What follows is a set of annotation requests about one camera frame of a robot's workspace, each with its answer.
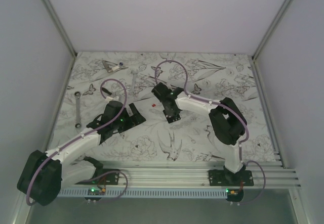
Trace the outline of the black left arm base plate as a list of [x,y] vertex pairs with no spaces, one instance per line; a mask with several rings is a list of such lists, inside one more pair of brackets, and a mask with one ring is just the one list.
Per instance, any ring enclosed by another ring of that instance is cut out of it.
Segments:
[[96,170],[94,175],[90,177],[90,179],[95,178],[95,180],[78,182],[77,185],[117,185],[119,172],[119,169],[102,168]]

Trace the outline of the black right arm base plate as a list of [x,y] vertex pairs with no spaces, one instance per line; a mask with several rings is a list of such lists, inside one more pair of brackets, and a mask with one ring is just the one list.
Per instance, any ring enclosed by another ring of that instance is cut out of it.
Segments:
[[243,186],[251,187],[254,185],[252,172],[244,168],[237,173],[232,173],[226,168],[209,170],[208,179],[210,186],[239,187],[243,184]]

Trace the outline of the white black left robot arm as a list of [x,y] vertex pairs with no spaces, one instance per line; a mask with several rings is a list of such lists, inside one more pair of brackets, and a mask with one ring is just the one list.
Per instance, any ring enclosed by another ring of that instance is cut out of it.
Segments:
[[114,133],[123,133],[146,121],[133,103],[129,107],[131,113],[121,102],[110,101],[104,112],[69,142],[45,152],[32,152],[20,175],[17,189],[27,199],[46,206],[63,188],[83,181],[94,185],[100,183],[103,180],[103,165],[85,154]]

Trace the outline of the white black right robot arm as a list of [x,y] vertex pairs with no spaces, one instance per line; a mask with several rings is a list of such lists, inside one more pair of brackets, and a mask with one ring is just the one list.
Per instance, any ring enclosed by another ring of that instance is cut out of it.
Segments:
[[217,138],[215,146],[225,160],[224,179],[227,184],[236,186],[242,180],[243,160],[241,144],[249,138],[247,121],[237,105],[230,98],[208,100],[188,94],[177,87],[169,89],[162,82],[151,92],[162,104],[168,123],[180,120],[181,111],[190,111],[208,117]]

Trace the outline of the black fuse box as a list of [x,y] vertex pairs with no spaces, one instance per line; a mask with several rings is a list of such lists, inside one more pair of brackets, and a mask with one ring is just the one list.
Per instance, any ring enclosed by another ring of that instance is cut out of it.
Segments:
[[180,115],[174,115],[174,116],[167,116],[166,117],[168,123],[173,123],[181,119]]

